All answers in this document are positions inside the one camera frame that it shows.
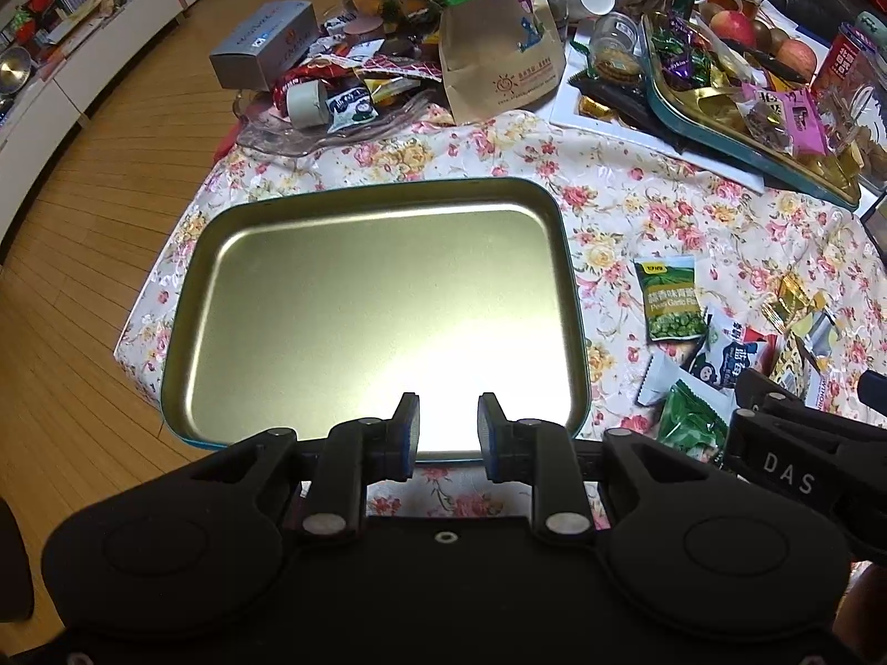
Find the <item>yellow patterned snack packet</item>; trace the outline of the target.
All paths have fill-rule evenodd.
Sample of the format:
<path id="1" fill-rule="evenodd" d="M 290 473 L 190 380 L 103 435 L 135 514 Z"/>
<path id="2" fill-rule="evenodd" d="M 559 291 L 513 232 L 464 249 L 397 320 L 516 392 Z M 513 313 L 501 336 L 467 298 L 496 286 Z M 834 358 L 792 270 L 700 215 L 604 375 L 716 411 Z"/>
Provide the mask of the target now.
<path id="1" fill-rule="evenodd" d="M 769 379 L 807 407 L 822 407 L 827 389 L 825 369 L 804 347 L 803 339 L 794 333 L 789 333 L 783 341 Z"/>

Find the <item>dark green candy packet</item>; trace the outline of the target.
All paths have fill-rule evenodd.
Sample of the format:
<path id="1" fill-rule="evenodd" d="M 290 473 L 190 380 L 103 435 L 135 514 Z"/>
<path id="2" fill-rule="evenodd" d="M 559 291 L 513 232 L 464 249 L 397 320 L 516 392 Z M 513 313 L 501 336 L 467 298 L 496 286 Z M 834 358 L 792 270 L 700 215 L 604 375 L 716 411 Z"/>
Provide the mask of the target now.
<path id="1" fill-rule="evenodd" d="M 684 381 L 669 389 L 660 413 L 657 441 L 696 461 L 720 466 L 729 426 Z"/>

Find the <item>blue white raisin packet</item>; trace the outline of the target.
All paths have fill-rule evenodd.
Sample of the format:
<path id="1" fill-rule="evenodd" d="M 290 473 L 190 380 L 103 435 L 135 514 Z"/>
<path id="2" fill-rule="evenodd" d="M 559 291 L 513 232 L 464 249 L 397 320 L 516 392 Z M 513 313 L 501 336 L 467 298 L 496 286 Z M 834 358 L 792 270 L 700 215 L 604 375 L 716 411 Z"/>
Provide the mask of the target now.
<path id="1" fill-rule="evenodd" d="M 682 368 L 717 390 L 733 389 L 746 369 L 767 374 L 777 336 L 749 328 L 717 308 L 705 313 L 705 335 Z"/>

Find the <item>green pea snack packet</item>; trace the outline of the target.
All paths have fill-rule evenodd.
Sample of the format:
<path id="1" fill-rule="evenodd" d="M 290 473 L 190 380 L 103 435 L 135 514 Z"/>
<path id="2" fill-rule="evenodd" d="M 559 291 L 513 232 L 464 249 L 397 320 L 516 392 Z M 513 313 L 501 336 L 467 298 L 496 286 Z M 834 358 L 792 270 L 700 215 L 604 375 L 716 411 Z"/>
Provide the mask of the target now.
<path id="1" fill-rule="evenodd" d="M 696 296 L 695 259 L 690 255 L 634 261 L 651 344 L 696 341 L 705 333 Z"/>

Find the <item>gold candy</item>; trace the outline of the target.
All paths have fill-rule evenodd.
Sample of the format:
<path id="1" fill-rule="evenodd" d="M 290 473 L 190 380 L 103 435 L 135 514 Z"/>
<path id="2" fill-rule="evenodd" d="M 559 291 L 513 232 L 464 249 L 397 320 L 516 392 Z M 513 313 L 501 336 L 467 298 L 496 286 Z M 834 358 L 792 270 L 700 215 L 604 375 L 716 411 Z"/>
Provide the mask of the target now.
<path id="1" fill-rule="evenodd" d="M 827 308 L 824 293 L 809 294 L 801 279 L 786 273 L 774 293 L 762 303 L 762 313 L 780 333 L 797 326 L 804 317 Z"/>

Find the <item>grey white snack bar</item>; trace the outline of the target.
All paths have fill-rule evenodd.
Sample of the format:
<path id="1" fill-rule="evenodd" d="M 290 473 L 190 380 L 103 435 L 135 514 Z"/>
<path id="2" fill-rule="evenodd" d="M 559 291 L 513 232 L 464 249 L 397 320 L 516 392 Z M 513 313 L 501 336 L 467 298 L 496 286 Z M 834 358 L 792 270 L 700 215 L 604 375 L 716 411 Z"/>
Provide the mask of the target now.
<path id="1" fill-rule="evenodd" d="M 733 404 L 731 395 L 725 395 L 720 390 L 706 385 L 690 372 L 684 371 L 675 360 L 672 360 L 661 350 L 654 351 L 650 363 L 646 367 L 644 378 L 642 378 L 639 392 L 636 395 L 636 404 L 642 405 L 642 407 L 652 407 L 659 404 L 676 383 L 684 383 L 693 395 L 707 402 L 712 410 L 729 407 Z"/>

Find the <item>empty gold tin tray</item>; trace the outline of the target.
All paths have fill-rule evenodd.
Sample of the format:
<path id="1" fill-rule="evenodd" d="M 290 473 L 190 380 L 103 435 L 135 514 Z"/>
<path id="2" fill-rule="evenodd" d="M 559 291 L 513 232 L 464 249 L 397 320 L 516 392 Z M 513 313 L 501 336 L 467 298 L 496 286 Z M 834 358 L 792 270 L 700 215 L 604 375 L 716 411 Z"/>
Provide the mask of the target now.
<path id="1" fill-rule="evenodd" d="M 589 411 L 585 333 L 555 198 L 452 178 L 265 199 L 198 236 L 162 374 L 192 446 L 304 440 L 420 401 L 418 457 L 480 455 L 477 405 L 568 432 Z"/>

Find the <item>clear glass dish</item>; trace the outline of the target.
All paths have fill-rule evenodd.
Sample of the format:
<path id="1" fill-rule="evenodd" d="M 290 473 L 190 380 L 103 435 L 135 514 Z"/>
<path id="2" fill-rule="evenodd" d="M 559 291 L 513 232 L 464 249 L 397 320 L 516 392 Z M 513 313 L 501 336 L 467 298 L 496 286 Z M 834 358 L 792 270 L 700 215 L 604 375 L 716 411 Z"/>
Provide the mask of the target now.
<path id="1" fill-rule="evenodd" d="M 350 146 L 376 140 L 418 122 L 432 105 L 444 105 L 441 87 L 425 87 L 412 95 L 401 95 L 394 105 L 384 106 L 379 116 L 363 125 L 347 126 L 337 132 L 331 125 L 296 127 L 279 114 L 269 93 L 239 90 L 233 99 L 233 114 L 239 122 L 236 142 L 264 155 L 302 158 L 314 150 Z"/>

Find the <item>pink snack packet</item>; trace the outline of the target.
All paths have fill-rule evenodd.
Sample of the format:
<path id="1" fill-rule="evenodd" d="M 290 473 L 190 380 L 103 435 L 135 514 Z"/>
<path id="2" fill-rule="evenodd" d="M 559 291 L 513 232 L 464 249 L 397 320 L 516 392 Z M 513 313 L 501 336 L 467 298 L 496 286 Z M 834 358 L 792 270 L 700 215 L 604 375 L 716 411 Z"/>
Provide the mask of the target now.
<path id="1" fill-rule="evenodd" d="M 775 91 L 744 83 L 733 102 L 750 137 L 773 152 L 796 158 L 827 153 L 824 126 L 807 90 Z"/>

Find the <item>white tape roll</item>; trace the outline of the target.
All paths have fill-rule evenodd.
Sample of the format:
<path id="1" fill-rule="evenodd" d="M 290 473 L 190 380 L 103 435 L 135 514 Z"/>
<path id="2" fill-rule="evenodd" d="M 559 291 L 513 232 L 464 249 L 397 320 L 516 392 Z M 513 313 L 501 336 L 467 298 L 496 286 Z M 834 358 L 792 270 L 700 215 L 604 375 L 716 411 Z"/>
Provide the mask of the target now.
<path id="1" fill-rule="evenodd" d="M 286 91 L 286 112 L 290 125 L 296 129 L 328 126 L 332 116 L 325 84 L 311 80 L 290 86 Z"/>

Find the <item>red snack packet in dish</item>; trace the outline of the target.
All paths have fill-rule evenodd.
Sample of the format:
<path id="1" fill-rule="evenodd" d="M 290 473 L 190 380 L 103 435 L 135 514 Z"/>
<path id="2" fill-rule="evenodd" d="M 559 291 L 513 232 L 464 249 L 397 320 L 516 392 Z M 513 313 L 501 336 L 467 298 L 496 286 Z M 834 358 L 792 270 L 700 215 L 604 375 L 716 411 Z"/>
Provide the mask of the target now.
<path id="1" fill-rule="evenodd" d="M 359 65 L 354 60 L 344 57 L 314 57 L 306 60 L 277 78 L 271 90 L 272 102 L 281 114 L 287 116 L 286 96 L 292 87 L 316 81 L 325 87 L 326 93 L 338 93 L 346 84 L 358 79 L 358 68 Z"/>

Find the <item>large kraft paper snack bag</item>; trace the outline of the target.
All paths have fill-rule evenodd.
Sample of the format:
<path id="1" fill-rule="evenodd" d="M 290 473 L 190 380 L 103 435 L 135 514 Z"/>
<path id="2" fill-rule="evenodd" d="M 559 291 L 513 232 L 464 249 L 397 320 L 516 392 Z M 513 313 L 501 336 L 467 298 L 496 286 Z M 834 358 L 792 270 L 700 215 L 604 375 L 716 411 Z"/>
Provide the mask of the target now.
<path id="1" fill-rule="evenodd" d="M 458 123 L 519 110 L 556 90 L 564 45 L 547 0 L 429 0 L 441 8 L 439 60 Z"/>

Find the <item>red apple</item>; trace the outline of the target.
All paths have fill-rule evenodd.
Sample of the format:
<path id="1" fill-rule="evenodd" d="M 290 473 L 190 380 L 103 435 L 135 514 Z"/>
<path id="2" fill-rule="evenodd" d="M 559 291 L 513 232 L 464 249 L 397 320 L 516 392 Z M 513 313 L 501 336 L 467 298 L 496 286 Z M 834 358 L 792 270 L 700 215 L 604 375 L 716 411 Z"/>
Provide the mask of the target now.
<path id="1" fill-rule="evenodd" d="M 817 73 L 817 53 L 798 39 L 786 39 L 777 50 L 776 60 L 792 72 L 797 72 L 804 81 L 810 81 Z"/>
<path id="2" fill-rule="evenodd" d="M 732 40 L 746 48 L 756 47 L 755 28 L 743 12 L 723 9 L 712 15 L 708 25 L 712 33 L 722 40 Z"/>

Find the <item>grey cardboard box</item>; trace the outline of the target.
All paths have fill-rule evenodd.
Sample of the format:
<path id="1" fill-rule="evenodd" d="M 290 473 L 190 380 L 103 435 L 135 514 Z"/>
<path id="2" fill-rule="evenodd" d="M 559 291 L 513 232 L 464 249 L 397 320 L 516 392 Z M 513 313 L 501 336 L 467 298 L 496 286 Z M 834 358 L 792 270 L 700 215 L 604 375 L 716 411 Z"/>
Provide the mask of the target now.
<path id="1" fill-rule="evenodd" d="M 317 38 L 311 2 L 275 0 L 239 23 L 211 51 L 209 62 L 223 89 L 269 91 Z"/>

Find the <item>small glass cookie jar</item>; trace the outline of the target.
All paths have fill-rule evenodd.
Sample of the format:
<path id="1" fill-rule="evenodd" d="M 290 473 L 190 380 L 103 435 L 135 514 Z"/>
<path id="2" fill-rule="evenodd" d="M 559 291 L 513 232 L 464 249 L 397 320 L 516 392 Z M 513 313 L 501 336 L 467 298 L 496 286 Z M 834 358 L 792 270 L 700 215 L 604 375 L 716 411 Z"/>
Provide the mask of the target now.
<path id="1" fill-rule="evenodd" d="M 616 84 L 633 84 L 644 73 L 634 50 L 638 25 L 627 15 L 610 12 L 598 19 L 591 36 L 591 65 L 595 72 Z"/>

